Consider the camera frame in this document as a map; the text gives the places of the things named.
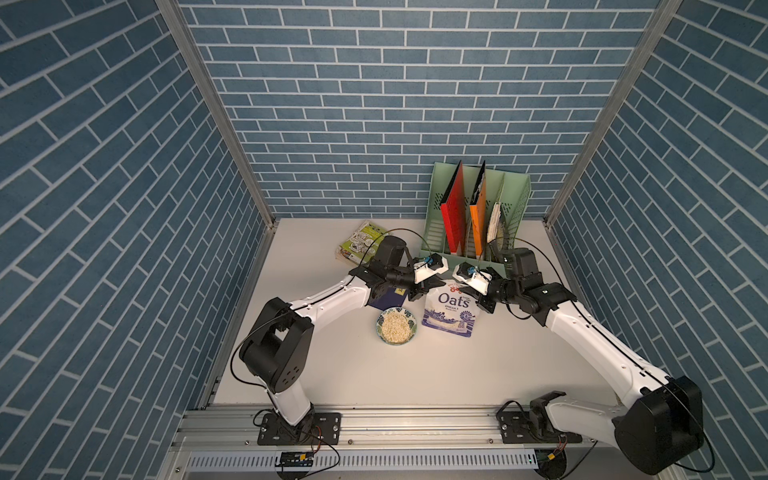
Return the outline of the white purple oats bag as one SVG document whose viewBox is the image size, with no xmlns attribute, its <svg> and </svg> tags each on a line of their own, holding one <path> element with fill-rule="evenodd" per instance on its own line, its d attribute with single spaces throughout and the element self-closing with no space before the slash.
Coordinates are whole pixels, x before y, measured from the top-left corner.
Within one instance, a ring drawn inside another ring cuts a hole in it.
<svg viewBox="0 0 768 480">
<path fill-rule="evenodd" d="M 464 338 L 472 336 L 480 309 L 457 282 L 431 289 L 425 300 L 421 324 Z"/>
</svg>

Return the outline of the green leaf pattern bowl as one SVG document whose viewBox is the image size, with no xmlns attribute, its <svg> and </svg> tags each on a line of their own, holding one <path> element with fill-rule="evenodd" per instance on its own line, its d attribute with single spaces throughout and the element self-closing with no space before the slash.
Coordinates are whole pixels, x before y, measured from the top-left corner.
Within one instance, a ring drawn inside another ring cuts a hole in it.
<svg viewBox="0 0 768 480">
<path fill-rule="evenodd" d="M 376 332 L 388 345 L 399 346 L 408 343 L 415 335 L 415 316 L 403 307 L 384 310 L 376 320 Z"/>
</svg>

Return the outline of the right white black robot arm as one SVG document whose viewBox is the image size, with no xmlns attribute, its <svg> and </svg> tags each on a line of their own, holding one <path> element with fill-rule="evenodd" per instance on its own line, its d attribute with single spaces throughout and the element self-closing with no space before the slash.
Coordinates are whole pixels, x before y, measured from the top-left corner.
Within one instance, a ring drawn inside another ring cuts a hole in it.
<svg viewBox="0 0 768 480">
<path fill-rule="evenodd" d="M 455 268 L 463 292 L 481 310 L 518 306 L 556 334 L 611 386 L 614 406 L 579 401 L 551 391 L 529 403 L 521 425 L 540 443 L 589 437 L 618 449 L 638 470 L 655 475 L 684 457 L 709 447 L 700 388 L 688 377 L 673 378 L 625 345 L 587 313 L 559 282 L 547 283 L 535 254 L 526 248 L 502 254 L 506 273 L 468 263 Z"/>
</svg>

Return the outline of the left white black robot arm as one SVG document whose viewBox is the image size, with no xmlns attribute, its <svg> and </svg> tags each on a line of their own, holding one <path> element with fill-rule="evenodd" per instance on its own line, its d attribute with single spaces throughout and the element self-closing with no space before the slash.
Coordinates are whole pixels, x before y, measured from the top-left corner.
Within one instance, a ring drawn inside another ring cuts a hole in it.
<svg viewBox="0 0 768 480">
<path fill-rule="evenodd" d="M 337 284 L 303 299 L 269 300 L 233 356 L 261 380 L 276 414 L 290 427 L 302 426 L 314 413 L 300 384 L 313 334 L 347 313 L 364 308 L 391 288 L 403 289 L 410 301 L 443 286 L 448 260 L 439 253 L 410 256 L 397 236 L 383 235 L 373 257 L 359 263 Z"/>
</svg>

